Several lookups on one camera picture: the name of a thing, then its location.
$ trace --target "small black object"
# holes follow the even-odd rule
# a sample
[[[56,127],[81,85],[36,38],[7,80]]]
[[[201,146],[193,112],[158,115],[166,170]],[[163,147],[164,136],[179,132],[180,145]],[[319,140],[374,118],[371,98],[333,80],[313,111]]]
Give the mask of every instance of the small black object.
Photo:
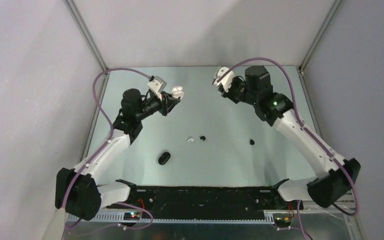
[[[172,155],[168,152],[168,151],[165,151],[161,154],[161,156],[158,158],[158,163],[160,165],[164,165],[167,163],[167,161],[170,159]]]

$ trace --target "white wall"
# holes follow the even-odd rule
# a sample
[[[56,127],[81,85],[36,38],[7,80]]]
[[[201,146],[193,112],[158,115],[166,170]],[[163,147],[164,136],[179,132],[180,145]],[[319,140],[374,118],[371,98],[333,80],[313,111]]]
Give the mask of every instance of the white wall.
[[[62,0],[0,1],[0,240],[40,239],[100,72]]]
[[[334,0],[76,0],[109,67],[299,65]]]
[[[384,1],[344,1],[304,71],[328,143],[361,163],[361,220],[384,240]]]

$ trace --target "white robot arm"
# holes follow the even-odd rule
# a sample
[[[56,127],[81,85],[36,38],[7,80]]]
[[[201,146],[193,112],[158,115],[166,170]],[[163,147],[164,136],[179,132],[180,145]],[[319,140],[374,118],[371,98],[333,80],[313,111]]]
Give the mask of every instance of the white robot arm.
[[[354,158],[345,159],[304,121],[297,119],[299,113],[295,112],[292,102],[285,95],[273,92],[270,74],[264,66],[248,67],[245,70],[245,80],[235,76],[232,71],[219,80],[228,70],[229,68],[222,67],[213,77],[213,85],[218,87],[221,96],[236,104],[243,102],[252,105],[255,114],[290,140],[314,170],[316,177],[285,179],[276,184],[283,200],[312,200],[327,208],[350,190],[350,183],[335,160],[354,182],[360,171],[359,162]]]
[[[142,99],[137,89],[128,89],[123,93],[121,109],[99,152],[95,152],[79,162],[74,168],[62,168],[56,177],[55,207],[62,206],[64,195],[74,176],[81,171],[70,189],[66,212],[84,220],[91,220],[99,211],[117,202],[125,202],[130,193],[130,183],[117,180],[111,184],[98,185],[102,175],[114,159],[127,149],[142,130],[142,120],[160,112],[166,116],[184,96],[182,87],[173,87],[171,94],[164,92],[166,82],[152,76],[148,83],[150,97]]]

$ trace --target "purple cable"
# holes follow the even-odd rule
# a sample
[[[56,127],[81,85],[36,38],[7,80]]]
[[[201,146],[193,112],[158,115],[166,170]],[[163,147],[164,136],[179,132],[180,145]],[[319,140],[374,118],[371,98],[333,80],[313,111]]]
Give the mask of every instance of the purple cable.
[[[301,205],[301,200],[298,200],[298,203],[296,204],[296,206],[297,206],[296,207],[296,214],[298,215],[299,229],[301,229],[301,232],[302,232],[302,235],[304,236],[304,239],[307,240],[306,231],[304,231],[303,222],[301,221],[300,205]]]
[[[79,218],[73,225],[71,225],[71,226],[68,226],[68,225],[65,225],[65,229],[72,229],[72,228],[74,228],[75,226],[77,226],[77,225],[79,225],[79,223],[82,221],[82,219],[81,218]]]
[[[97,232],[99,232],[99,231],[101,231],[103,229],[106,229],[106,228],[118,227],[118,226],[126,228],[126,229],[130,229],[130,230],[141,230],[141,229],[149,227],[154,222],[154,216],[148,210],[146,210],[144,208],[141,208],[141,207],[138,207],[138,206],[135,206],[135,205],[131,205],[131,204],[128,204],[128,203],[125,203],[125,202],[116,202],[115,204],[123,205],[123,206],[129,207],[129,208],[132,208],[132,209],[137,209],[137,210],[140,210],[142,212],[145,212],[146,214],[149,215],[149,217],[151,218],[151,221],[148,222],[148,224],[146,224],[144,226],[141,226],[141,227],[125,226],[125,225],[122,225],[121,223],[111,223],[111,224],[102,226],[102,227],[100,227],[98,229],[95,229],[93,231],[90,231],[88,233],[81,233],[81,234],[73,233],[73,235],[75,235],[77,237],[84,237],[84,236],[87,236],[87,235],[95,234],[95,233],[97,233]]]
[[[109,124],[110,131],[109,131],[108,140],[113,138],[114,128],[113,128],[113,124],[111,122],[111,119],[108,117],[108,115],[105,113],[104,109],[102,108],[101,104],[99,103],[96,85],[97,85],[99,78],[102,75],[105,75],[105,74],[112,72],[112,71],[130,71],[130,72],[140,74],[140,75],[144,76],[145,78],[148,78],[148,79],[151,78],[149,75],[147,75],[141,71],[127,68],[127,67],[115,67],[115,68],[107,69],[96,76],[95,80],[93,81],[93,85],[92,85],[93,98],[95,99],[95,103],[96,103],[97,107],[99,108],[100,112],[102,113],[102,115],[105,117],[105,119],[107,120],[107,122]],[[81,168],[78,170],[78,172],[74,175],[73,179],[71,180],[70,184],[67,187],[67,191],[65,192],[64,199],[62,200],[61,208],[64,208],[64,209],[66,208],[67,200],[69,199],[69,193],[70,193],[71,189],[73,188],[73,185],[76,182],[77,178],[79,178],[82,171],[85,170],[86,164],[90,164],[107,145],[108,145],[108,142],[105,141],[102,144],[102,146],[100,146],[98,148],[98,150],[95,151],[95,153],[89,158],[89,160],[87,160],[86,163],[83,166],[81,166]]]
[[[357,215],[359,213],[359,209],[360,209],[360,203],[359,203],[360,201],[359,201],[359,195],[357,193],[356,185],[354,184],[353,179],[351,178],[350,174],[348,174],[347,170],[342,166],[342,164],[334,157],[334,155],[329,151],[329,149],[304,125],[303,121],[301,120],[300,116],[298,115],[297,101],[295,100],[295,92],[294,92],[294,88],[292,86],[292,81],[291,81],[288,73],[286,72],[286,70],[283,68],[282,65],[280,65],[275,60],[272,60],[272,59],[266,58],[266,57],[253,57],[253,58],[249,58],[249,59],[243,60],[243,61],[235,64],[231,68],[229,68],[229,70],[227,70],[217,80],[217,83],[220,82],[233,69],[235,69],[235,68],[237,68],[239,66],[242,66],[242,65],[244,65],[246,63],[249,63],[249,62],[252,62],[252,61],[258,61],[258,60],[270,62],[270,63],[276,65],[282,71],[282,73],[286,77],[287,83],[288,83],[289,88],[290,88],[290,95],[292,97],[292,104],[293,104],[293,110],[294,110],[296,121],[299,123],[299,125],[302,127],[302,129],[310,136],[310,138],[312,138],[321,147],[321,149],[323,149],[323,151],[327,154],[327,156],[329,156],[329,158],[339,167],[339,169],[343,172],[343,174],[345,175],[346,179],[348,180],[349,185],[351,186],[352,192],[354,193],[355,212],[352,212],[352,213],[347,212],[347,211],[343,210],[342,208],[340,208],[335,203],[333,203],[332,205],[336,209],[338,209],[341,213],[343,213],[345,215],[348,215],[348,216],[355,216],[355,215]]]
[[[299,228],[299,227],[294,227],[294,226],[291,226],[291,227],[289,228],[289,227],[278,227],[278,226],[274,225],[273,227],[275,227],[275,228],[278,229],[279,231],[280,231],[280,230],[291,230],[291,229],[301,230],[301,228]],[[314,240],[308,232],[304,231],[304,233],[305,233],[305,235],[307,235],[307,237],[310,238],[310,240]]]

